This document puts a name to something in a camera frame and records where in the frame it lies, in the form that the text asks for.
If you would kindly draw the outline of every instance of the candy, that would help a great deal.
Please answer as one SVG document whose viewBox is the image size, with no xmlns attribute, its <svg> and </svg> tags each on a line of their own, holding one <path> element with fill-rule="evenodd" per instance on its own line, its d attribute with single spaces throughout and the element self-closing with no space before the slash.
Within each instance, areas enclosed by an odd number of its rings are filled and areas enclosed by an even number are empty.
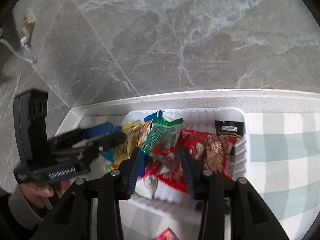
<svg viewBox="0 0 320 240">
<path fill-rule="evenodd" d="M 161 148 L 174 146 L 178 140 L 183 118 L 172 122 L 163 119 L 154 119 L 152 128 L 140 148 L 145 154 L 149 154 L 154 145 Z"/>
<path fill-rule="evenodd" d="M 113 166 L 118 167 L 122 161 L 130 158 L 134 147 L 138 145 L 140 129 L 140 120 L 126 123 L 122 126 L 122 132 L 126 134 L 127 139 L 123 144 L 117 146 Z"/>
<path fill-rule="evenodd" d="M 137 180 L 135 192 L 141 197 L 152 199 L 156 191 L 157 182 L 158 180 L 156 176 L 144 176 L 143 178 Z"/>
<path fill-rule="evenodd" d="M 179 164 L 176 165 L 171 171 L 157 175 L 157 178 L 170 187 L 188 193 L 186 179 L 183 175 L 181 162 L 179 162 Z"/>
<path fill-rule="evenodd" d="M 181 147 L 187 147 L 190 151 L 191 156 L 203 163 L 207 145 L 206 133 L 201 133 L 195 130 L 182 129 L 178 143 L 179 149 Z"/>
<path fill-rule="evenodd" d="M 224 137 L 234 145 L 244 134 L 244 122 L 215 121 L 217 135 Z"/>
<path fill-rule="evenodd" d="M 159 236 L 157 236 L 156 238 L 153 238 L 152 240 L 179 240 L 179 239 L 176 236 L 174 236 L 170 228 L 167 228 L 164 232 L 162 232 Z"/>
<path fill-rule="evenodd" d="M 232 179 L 230 174 L 230 152 L 233 144 L 225 138 L 208 134 L 204 168 Z"/>
<path fill-rule="evenodd" d="M 151 120 L 144 123 L 141 127 L 140 133 L 139 133 L 139 140 L 138 140 L 138 146 L 142 144 L 142 142 L 147 137 L 148 133 L 150 132 L 150 124 Z"/>
</svg>

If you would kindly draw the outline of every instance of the green snack wrapper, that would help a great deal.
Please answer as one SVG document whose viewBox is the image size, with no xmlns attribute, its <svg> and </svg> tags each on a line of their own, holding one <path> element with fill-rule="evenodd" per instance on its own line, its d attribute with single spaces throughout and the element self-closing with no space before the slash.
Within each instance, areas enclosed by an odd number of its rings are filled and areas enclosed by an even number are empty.
<svg viewBox="0 0 320 240">
<path fill-rule="evenodd" d="M 152 128 L 140 148 L 145 154 L 149 154 L 152 147 L 157 144 L 161 148 L 174 146 L 179 138 L 183 118 L 172 122 L 163 119 L 154 119 Z"/>
</svg>

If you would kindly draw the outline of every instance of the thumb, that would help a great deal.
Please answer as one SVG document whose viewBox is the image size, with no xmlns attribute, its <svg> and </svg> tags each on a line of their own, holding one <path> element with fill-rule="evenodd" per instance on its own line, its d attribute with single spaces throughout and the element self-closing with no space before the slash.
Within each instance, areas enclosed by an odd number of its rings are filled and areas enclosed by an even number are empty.
<svg viewBox="0 0 320 240">
<path fill-rule="evenodd" d="M 34 185 L 34 194 L 40 197 L 53 197 L 54 191 L 53 191 L 53 188 L 49 185 L 45 185 L 45 186 Z"/>
</svg>

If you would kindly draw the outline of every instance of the snack package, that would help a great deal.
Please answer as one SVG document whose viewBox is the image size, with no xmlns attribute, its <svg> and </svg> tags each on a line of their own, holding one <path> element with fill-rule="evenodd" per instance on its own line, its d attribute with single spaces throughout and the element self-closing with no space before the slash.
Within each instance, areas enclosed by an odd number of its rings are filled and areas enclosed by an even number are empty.
<svg viewBox="0 0 320 240">
<path fill-rule="evenodd" d="M 156 191 L 158 179 L 156 175 L 159 173 L 162 163 L 153 162 L 150 167 L 146 168 L 144 175 L 137 180 L 135 192 L 141 197 L 152 199 Z"/>
<path fill-rule="evenodd" d="M 160 148 L 159 146 L 155 145 L 151 149 L 149 156 L 163 164 L 173 163 L 176 159 L 175 148 L 174 146 L 170 146 L 169 148 Z"/>
<path fill-rule="evenodd" d="M 117 170 L 117 169 L 118 169 L 118 166 L 113 166 L 113 165 L 107 165 L 107 166 L 105 167 L 106 173 L 108 173 L 108 172 L 110 172 L 110 171 L 112 171 L 112 170 Z"/>
<path fill-rule="evenodd" d="M 118 167 L 122 161 L 130 158 L 133 149 L 138 145 L 140 129 L 140 120 L 122 125 L 122 132 L 127 135 L 127 139 L 117 146 L 113 166 Z"/>
<path fill-rule="evenodd" d="M 135 192 L 141 197 L 152 199 L 157 188 L 156 176 L 150 175 L 137 180 Z"/>
<path fill-rule="evenodd" d="M 217 134 L 232 143 L 233 146 L 244 135 L 244 122 L 215 121 Z M 229 173 L 232 175 L 235 163 L 235 149 L 231 150 Z"/>
<path fill-rule="evenodd" d="M 179 136 L 178 145 L 179 149 L 181 147 L 187 147 L 191 156 L 203 163 L 207 145 L 207 133 L 182 129 Z"/>
<path fill-rule="evenodd" d="M 184 193 L 188 193 L 186 179 L 183 174 L 181 162 L 171 171 L 157 175 L 157 178 L 165 184 Z"/>
<path fill-rule="evenodd" d="M 177 236 L 171 231 L 170 228 L 167 228 L 164 232 L 162 232 L 159 236 L 156 238 L 153 238 L 152 240 L 179 240 Z"/>
<path fill-rule="evenodd" d="M 230 174 L 230 152 L 233 143 L 214 134 L 208 133 L 204 168 L 232 179 Z"/>
<path fill-rule="evenodd" d="M 145 118 L 143 118 L 143 120 L 145 122 L 148 122 L 148 121 L 152 121 L 153 119 L 161 119 L 161 118 L 162 118 L 162 111 L 159 110 L 158 112 L 155 112 L 153 114 L 146 116 Z"/>
<path fill-rule="evenodd" d="M 84 129 L 81 134 L 81 138 L 91 139 L 100 135 L 106 135 L 110 132 L 113 132 L 113 125 L 110 122 L 105 122 L 103 124 Z"/>
<path fill-rule="evenodd" d="M 142 144 L 144 139 L 147 137 L 148 133 L 150 132 L 150 124 L 151 120 L 144 123 L 141 127 L 140 133 L 139 133 L 139 139 L 138 139 L 138 146 Z"/>
<path fill-rule="evenodd" d="M 169 113 L 169 112 L 163 112 L 162 113 L 162 119 L 167 121 L 167 122 L 173 122 L 175 120 L 182 119 L 182 118 L 183 118 L 182 116 L 179 116 L 177 114 L 172 114 L 172 113 Z"/>
<path fill-rule="evenodd" d="M 174 146 L 179 138 L 183 118 L 172 122 L 163 119 L 154 119 L 152 128 L 140 148 L 145 154 L 149 154 L 152 147 L 156 144 L 161 148 Z"/>
<path fill-rule="evenodd" d="M 217 135 L 234 145 L 244 134 L 244 122 L 215 121 Z"/>
</svg>

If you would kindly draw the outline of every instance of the black snack package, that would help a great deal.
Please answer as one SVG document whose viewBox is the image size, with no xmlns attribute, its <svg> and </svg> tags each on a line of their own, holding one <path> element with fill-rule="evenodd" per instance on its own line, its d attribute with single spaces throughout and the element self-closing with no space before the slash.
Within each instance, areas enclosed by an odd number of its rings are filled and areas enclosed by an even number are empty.
<svg viewBox="0 0 320 240">
<path fill-rule="evenodd" d="M 217 135 L 222 137 L 237 137 L 240 139 L 244 134 L 244 122 L 216 121 Z"/>
</svg>

